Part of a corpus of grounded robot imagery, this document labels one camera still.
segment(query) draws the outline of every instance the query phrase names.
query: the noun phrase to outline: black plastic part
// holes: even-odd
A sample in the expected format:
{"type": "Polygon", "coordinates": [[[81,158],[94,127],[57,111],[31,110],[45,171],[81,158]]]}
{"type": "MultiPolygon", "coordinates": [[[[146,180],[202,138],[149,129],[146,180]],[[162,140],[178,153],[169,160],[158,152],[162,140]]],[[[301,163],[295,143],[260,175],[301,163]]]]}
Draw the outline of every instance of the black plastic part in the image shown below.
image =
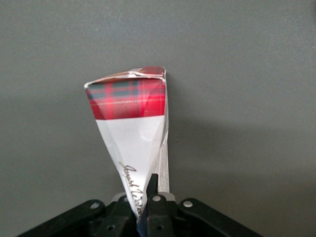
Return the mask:
{"type": "MultiPolygon", "coordinates": [[[[179,205],[167,201],[158,194],[157,174],[149,181],[147,197],[138,225],[142,237],[261,237],[194,198],[179,205]]],[[[139,237],[125,200],[122,196],[106,207],[99,200],[87,201],[18,237],[139,237]]]]}
{"type": "Polygon", "coordinates": [[[105,215],[103,202],[89,200],[19,235],[19,237],[86,237],[89,236],[89,222],[95,222],[102,215],[105,215]]]}
{"type": "Polygon", "coordinates": [[[147,237],[174,236],[171,216],[164,196],[155,194],[148,198],[147,214],[147,237]]]}
{"type": "Polygon", "coordinates": [[[194,198],[183,200],[179,204],[179,212],[194,226],[195,230],[201,232],[199,233],[199,236],[262,237],[256,232],[194,198]],[[184,202],[190,202],[192,206],[185,207],[183,204],[184,202]]]}
{"type": "Polygon", "coordinates": [[[158,193],[158,175],[152,174],[150,177],[147,189],[146,189],[147,197],[158,193]]]}

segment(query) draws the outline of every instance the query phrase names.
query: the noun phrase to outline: tartan pattern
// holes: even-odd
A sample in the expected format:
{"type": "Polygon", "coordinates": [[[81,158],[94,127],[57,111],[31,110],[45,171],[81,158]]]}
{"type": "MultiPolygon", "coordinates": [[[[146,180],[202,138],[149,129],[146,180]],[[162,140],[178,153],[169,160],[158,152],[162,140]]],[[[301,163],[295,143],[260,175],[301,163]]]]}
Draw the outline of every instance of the tartan pattern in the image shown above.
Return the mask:
{"type": "Polygon", "coordinates": [[[164,115],[165,84],[160,79],[105,80],[91,84],[86,92],[95,119],[164,115]]]}

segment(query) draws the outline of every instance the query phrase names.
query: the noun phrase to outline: screw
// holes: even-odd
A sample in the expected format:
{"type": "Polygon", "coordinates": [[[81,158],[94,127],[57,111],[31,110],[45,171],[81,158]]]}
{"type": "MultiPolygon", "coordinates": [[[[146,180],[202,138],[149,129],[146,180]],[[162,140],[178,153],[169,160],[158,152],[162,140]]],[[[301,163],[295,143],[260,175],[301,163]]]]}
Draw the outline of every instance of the screw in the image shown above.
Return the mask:
{"type": "Polygon", "coordinates": [[[184,205],[185,207],[191,207],[191,206],[193,206],[193,203],[190,202],[190,201],[185,201],[185,202],[183,203],[183,205],[184,205]]]}
{"type": "Polygon", "coordinates": [[[159,196],[154,196],[153,197],[153,201],[160,201],[161,200],[161,197],[159,197],[159,196]]]}
{"type": "Polygon", "coordinates": [[[92,204],[92,205],[90,206],[90,209],[96,209],[96,208],[99,207],[99,205],[100,205],[100,203],[95,202],[94,204],[92,204]]]}

